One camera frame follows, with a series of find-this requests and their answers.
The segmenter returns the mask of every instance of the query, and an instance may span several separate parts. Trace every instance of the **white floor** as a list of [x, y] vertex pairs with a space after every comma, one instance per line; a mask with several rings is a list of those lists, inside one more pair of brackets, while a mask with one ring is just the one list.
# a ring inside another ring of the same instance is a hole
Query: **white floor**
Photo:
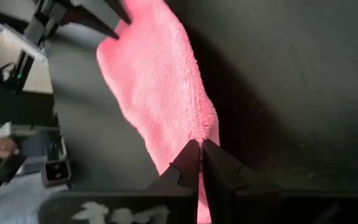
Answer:
[[[11, 38], [0, 33], [0, 67], [9, 62], [16, 62], [20, 51], [21, 49]], [[47, 65], [35, 61], [24, 90], [42, 93], [52, 92]]]

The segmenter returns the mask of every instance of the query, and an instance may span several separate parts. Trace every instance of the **black table surface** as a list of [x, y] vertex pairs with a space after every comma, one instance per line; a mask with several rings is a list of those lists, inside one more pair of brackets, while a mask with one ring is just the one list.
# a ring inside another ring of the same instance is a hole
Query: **black table surface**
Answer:
[[[112, 26], [102, 1], [87, 4]], [[358, 190], [358, 1], [171, 0], [221, 145], [286, 189]], [[103, 36], [68, 26], [49, 69], [77, 189], [140, 189], [157, 171], [96, 62]]]

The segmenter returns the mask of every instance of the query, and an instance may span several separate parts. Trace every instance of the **fluffy pink cloth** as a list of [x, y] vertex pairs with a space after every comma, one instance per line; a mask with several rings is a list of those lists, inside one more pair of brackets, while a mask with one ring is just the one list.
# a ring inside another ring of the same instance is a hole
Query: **fluffy pink cloth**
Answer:
[[[185, 29], [162, 0], [126, 0], [132, 24], [98, 47], [104, 79], [122, 113], [144, 138], [162, 174], [190, 139], [219, 144], [208, 99]], [[202, 176], [198, 223], [210, 223]]]

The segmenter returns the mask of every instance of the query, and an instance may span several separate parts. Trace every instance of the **pink towel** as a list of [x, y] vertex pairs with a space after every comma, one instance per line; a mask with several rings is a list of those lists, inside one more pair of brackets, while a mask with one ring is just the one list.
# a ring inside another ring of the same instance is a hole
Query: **pink towel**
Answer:
[[[126, 0], [132, 25], [98, 47], [98, 62], [122, 113], [144, 138], [162, 174], [190, 139], [219, 144], [218, 117], [206, 95], [185, 29], [163, 0]], [[198, 223], [210, 223], [202, 176]]]

